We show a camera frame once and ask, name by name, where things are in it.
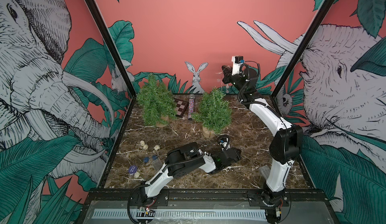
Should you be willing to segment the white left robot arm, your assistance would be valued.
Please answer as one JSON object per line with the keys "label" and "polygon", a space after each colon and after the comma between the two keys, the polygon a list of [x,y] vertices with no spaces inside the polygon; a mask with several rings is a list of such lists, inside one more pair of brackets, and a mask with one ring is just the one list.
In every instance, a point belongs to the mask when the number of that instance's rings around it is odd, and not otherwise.
{"label": "white left robot arm", "polygon": [[169,151],[157,173],[133,189],[132,194],[138,194],[138,206],[148,208],[153,205],[161,190],[173,179],[180,179],[197,169],[209,175],[217,174],[241,160],[241,150],[230,145],[229,135],[219,136],[216,142],[222,151],[215,154],[202,151],[196,142]]}

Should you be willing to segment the small green christmas tree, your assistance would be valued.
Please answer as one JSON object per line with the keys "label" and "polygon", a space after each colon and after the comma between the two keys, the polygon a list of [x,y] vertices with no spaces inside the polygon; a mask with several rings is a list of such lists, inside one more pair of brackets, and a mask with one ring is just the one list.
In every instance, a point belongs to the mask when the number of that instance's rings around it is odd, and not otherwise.
{"label": "small green christmas tree", "polygon": [[224,100],[224,96],[225,94],[217,88],[213,88],[210,93],[205,92],[198,112],[192,115],[193,120],[202,123],[205,138],[213,138],[231,124],[232,109],[229,102]]}

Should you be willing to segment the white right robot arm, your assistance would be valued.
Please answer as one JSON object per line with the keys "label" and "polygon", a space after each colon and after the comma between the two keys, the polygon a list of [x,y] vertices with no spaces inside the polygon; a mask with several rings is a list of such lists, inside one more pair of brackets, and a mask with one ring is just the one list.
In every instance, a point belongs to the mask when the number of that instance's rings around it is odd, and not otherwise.
{"label": "white right robot arm", "polygon": [[257,115],[272,133],[269,146],[272,157],[270,173],[264,184],[262,199],[266,206],[281,205],[285,195],[285,184],[295,159],[300,155],[303,129],[285,120],[256,90],[258,73],[245,63],[232,67],[222,66],[222,82],[231,83],[238,90],[238,101]]}

